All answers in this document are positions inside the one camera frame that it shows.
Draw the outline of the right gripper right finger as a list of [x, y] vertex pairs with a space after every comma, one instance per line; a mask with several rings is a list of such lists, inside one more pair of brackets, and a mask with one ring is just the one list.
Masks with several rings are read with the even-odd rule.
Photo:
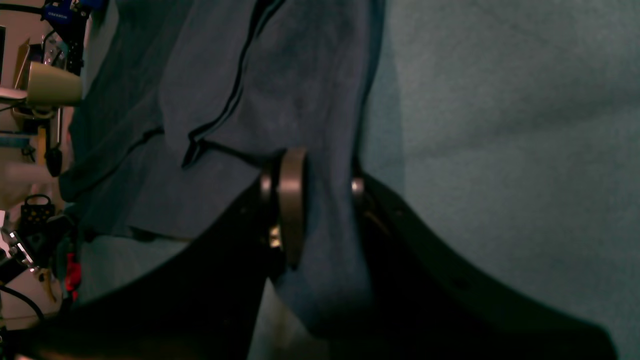
[[389, 187], [351, 182], [372, 305], [325, 337], [369, 338], [393, 360], [616, 360], [607, 331], [496, 280], [456, 253]]

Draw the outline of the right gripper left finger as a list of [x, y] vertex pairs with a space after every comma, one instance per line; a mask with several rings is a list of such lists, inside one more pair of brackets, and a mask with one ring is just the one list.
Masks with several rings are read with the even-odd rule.
[[306, 236], [306, 156], [290, 148], [199, 238], [120, 289], [17, 338], [35, 360], [244, 360], [266, 280], [297, 268]]

